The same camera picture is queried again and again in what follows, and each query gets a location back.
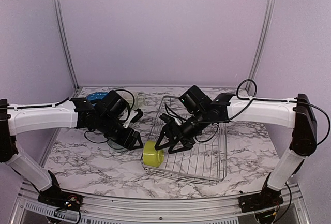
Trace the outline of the lime green bowl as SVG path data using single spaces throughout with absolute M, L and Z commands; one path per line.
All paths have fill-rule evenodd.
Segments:
M 164 161 L 164 150 L 155 150 L 154 141 L 147 141 L 143 149 L 143 164 L 150 167 L 158 168 Z

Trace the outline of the white striped bowl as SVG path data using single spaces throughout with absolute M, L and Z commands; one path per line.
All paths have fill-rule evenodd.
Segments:
M 127 150 L 126 148 L 122 147 L 121 145 L 115 143 L 112 140 L 109 140 L 107 142 L 107 145 L 109 147 L 109 150 L 112 152 L 125 152 Z

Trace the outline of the pale green mug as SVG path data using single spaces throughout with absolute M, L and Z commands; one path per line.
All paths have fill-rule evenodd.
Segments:
M 132 110 L 137 110 L 142 107 L 145 103 L 145 98 L 142 95 L 139 95 L 137 92 L 132 91 L 121 91 L 121 97 L 126 100 Z

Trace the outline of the blue dotted plate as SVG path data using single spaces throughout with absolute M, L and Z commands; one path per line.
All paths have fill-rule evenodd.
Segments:
M 104 99 L 104 97 L 107 95 L 107 92 L 94 92 L 86 96 L 86 99 L 91 103 L 91 104 L 96 104 L 97 102 L 101 101 Z

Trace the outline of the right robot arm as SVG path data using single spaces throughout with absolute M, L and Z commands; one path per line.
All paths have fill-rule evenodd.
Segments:
M 275 99 L 221 93 L 210 99 L 193 85 L 178 99 L 191 116 L 179 124 L 173 115 L 162 114 L 160 119 L 165 125 L 155 150 L 166 148 L 170 154 L 188 151 L 193 148 L 195 137 L 206 127 L 230 121 L 263 123 L 275 147 L 283 149 L 279 162 L 267 176 L 261 191 L 239 198 L 239 204 L 245 211 L 282 203 L 282 188 L 298 172 L 306 157 L 317 149 L 315 106 L 306 94 Z

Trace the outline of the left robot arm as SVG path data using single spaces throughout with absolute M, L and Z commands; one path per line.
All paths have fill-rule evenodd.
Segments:
M 67 98 L 61 102 L 12 104 L 1 99 L 1 163 L 30 181 L 53 205 L 65 202 L 55 175 L 35 161 L 42 138 L 61 128 L 98 131 L 107 141 L 127 150 L 142 148 L 140 134 L 129 125 L 143 112 L 126 101 L 117 90 L 100 99 Z

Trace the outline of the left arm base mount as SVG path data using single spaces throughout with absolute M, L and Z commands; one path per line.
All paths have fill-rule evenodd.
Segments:
M 79 211 L 83 197 L 64 191 L 42 191 L 38 196 L 38 202 L 54 206 L 59 210 Z

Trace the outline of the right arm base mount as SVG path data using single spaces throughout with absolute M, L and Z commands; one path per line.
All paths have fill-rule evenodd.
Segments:
M 279 191 L 262 190 L 260 193 L 240 196 L 238 202 L 242 212 L 247 213 L 281 205 L 284 200 Z

